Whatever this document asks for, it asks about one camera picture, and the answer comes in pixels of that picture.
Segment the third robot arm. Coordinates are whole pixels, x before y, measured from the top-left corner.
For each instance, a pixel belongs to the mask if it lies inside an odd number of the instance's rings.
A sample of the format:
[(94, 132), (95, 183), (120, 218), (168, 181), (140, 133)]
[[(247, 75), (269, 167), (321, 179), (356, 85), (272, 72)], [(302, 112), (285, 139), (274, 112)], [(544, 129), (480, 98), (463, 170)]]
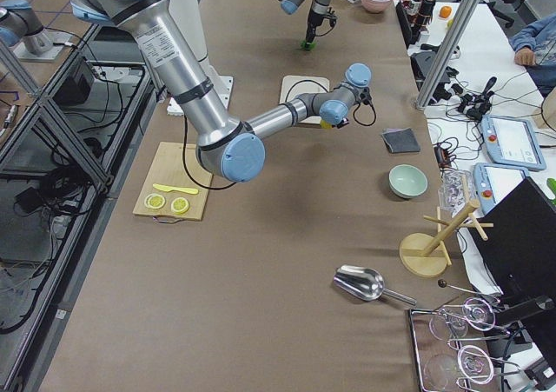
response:
[(54, 62), (62, 49), (26, 0), (1, 2), (1, 41), (24, 62)]

